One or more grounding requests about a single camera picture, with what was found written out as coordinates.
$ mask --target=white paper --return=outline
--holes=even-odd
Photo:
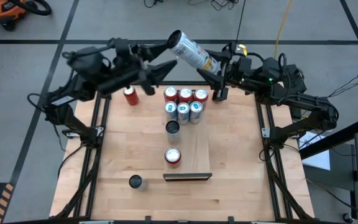
[[[305,142],[309,141],[310,139],[312,139],[315,136],[316,136],[315,133],[311,133],[309,131],[306,132],[306,134],[302,138],[299,139],[299,146],[302,146]],[[310,144],[318,142],[320,139],[323,139],[323,138],[324,138],[324,136],[318,136],[318,137],[314,138],[308,144],[305,144],[302,148],[300,148],[300,150],[302,150],[306,146],[309,146]],[[317,155],[314,155],[312,157],[309,157],[307,159],[303,159],[302,163],[304,165],[317,167],[317,168],[324,169],[324,170],[331,170],[331,165],[329,163],[329,151],[328,150],[321,152]]]

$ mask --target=black clamp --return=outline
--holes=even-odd
[[[228,217],[227,220],[229,221],[229,224],[236,224],[234,217]]]
[[[152,224],[152,217],[151,216],[144,217],[144,223],[145,224]]]

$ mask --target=gray floor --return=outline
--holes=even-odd
[[[29,14],[14,32],[0,26],[0,40],[56,40],[51,43],[6,44],[0,42],[0,182],[9,182],[34,109],[25,100],[28,93],[40,93],[73,2],[48,0],[53,14],[41,17]],[[239,39],[275,40],[288,0],[247,0]],[[358,25],[358,1],[346,1]],[[229,11],[215,11],[209,3],[189,6],[184,0],[168,0],[147,9],[141,0],[79,0],[67,40],[108,40],[122,37],[133,40],[166,39],[175,29],[182,29],[192,39],[236,39],[242,1]],[[294,0],[288,14],[282,40],[357,40],[339,0]],[[358,74],[358,45],[280,45],[288,63],[302,68],[307,93],[326,96]],[[63,51],[84,45],[65,44]],[[219,50],[224,44],[203,44]],[[273,54],[274,46],[247,45],[250,52],[264,57]],[[113,51],[106,52],[112,57]],[[154,63],[174,59],[165,52]],[[254,66],[260,65],[255,60]],[[64,84],[69,68],[61,58],[52,74],[50,89]],[[201,81],[195,70],[179,61],[166,80]],[[358,121],[358,87],[331,99],[340,112],[337,131]],[[41,115],[32,138],[23,170],[16,185],[5,222],[47,218],[57,183],[57,169],[63,152],[59,149],[52,125]],[[329,190],[349,201],[345,191]],[[332,197],[309,185],[316,217],[341,222],[348,212]]]

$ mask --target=can lid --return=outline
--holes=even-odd
[[[179,131],[180,125],[178,121],[169,121],[165,126],[165,129],[168,131],[168,133],[175,134]]]
[[[178,105],[178,113],[187,113],[190,111],[190,106],[188,103],[179,103]]]
[[[191,89],[184,88],[180,90],[180,96],[184,98],[189,98],[193,94],[193,91]]]
[[[192,112],[200,112],[203,110],[203,105],[198,101],[194,101],[190,105],[190,110]]]
[[[177,104],[173,101],[168,101],[165,104],[165,111],[166,112],[174,112],[177,110]]]
[[[168,47],[169,49],[174,48],[174,47],[179,43],[180,37],[181,37],[181,31],[180,31],[180,30],[174,31],[174,32],[169,36],[169,38],[168,38],[168,40],[167,40],[167,47]]]
[[[165,96],[175,96],[178,93],[178,91],[177,91],[177,89],[175,89],[175,87],[171,86],[171,87],[166,88],[164,93],[165,93]]]
[[[195,95],[196,95],[196,98],[200,99],[200,100],[203,100],[208,97],[208,93],[205,90],[197,90]]]
[[[133,175],[129,179],[129,185],[132,188],[138,188],[142,185],[142,178],[139,175]]]
[[[165,159],[168,162],[176,162],[180,159],[180,151],[177,148],[169,148],[165,151]]]
[[[124,94],[125,95],[130,95],[135,91],[134,87],[130,86],[129,88],[125,88],[124,89]]]

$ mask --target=orange vacuum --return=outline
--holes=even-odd
[[[51,14],[52,10],[45,0],[34,0],[45,10],[39,10],[35,2],[25,0],[0,0],[0,24],[8,31],[15,29],[15,21],[24,18],[26,12],[40,16]]]

